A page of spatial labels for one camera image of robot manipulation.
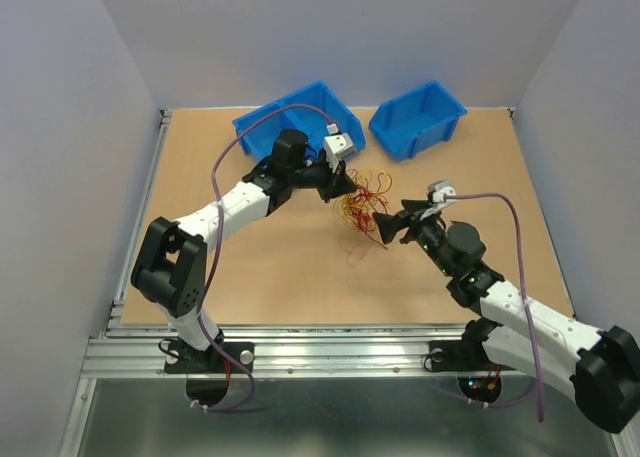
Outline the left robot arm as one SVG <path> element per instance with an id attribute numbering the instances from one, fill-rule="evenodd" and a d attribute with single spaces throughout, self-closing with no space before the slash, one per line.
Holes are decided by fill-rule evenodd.
<path id="1" fill-rule="evenodd" d="M 308 137 L 285 129 L 263 158 L 225 195 L 192 214 L 170 221 L 153 220 L 144 235 L 131 284 L 154 303 L 187 345 L 188 359 L 199 370 L 215 369 L 222 359 L 219 327 L 203 309 L 222 243 L 248 224 L 279 209 L 297 189 L 314 189 L 328 202 L 352 193 L 356 185 L 346 171 L 354 154 L 350 136 L 334 124 L 315 157 Z"/>

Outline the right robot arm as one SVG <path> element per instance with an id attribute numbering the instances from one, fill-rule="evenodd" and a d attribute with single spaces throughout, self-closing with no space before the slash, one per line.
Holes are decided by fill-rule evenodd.
<path id="1" fill-rule="evenodd" d="M 526 293 L 484 261 L 486 247 L 469 223 L 444 224 L 442 205 L 404 201 L 394 214 L 376 212 L 383 243 L 414 242 L 448 277 L 447 290 L 478 315 L 460 343 L 463 361 L 487 362 L 535 378 L 565 394 L 594 425 L 619 434 L 639 413 L 639 346 L 614 325 L 603 330 L 566 316 Z"/>

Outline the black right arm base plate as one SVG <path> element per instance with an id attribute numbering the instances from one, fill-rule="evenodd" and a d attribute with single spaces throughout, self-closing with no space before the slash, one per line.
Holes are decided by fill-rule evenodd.
<path id="1" fill-rule="evenodd" d="M 422 371 L 431 374 L 480 374 L 496 367 L 497 363 L 488 357 L 483 343 L 456 339 L 429 341 L 421 361 Z"/>

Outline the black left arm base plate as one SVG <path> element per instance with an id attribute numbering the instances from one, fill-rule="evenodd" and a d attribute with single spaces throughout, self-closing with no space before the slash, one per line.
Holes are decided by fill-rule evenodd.
<path id="1" fill-rule="evenodd" d="M 196 350 L 180 338 L 162 339 L 158 348 L 165 357 L 166 374 L 222 374 L 232 371 L 227 359 L 213 348 L 205 351 Z"/>

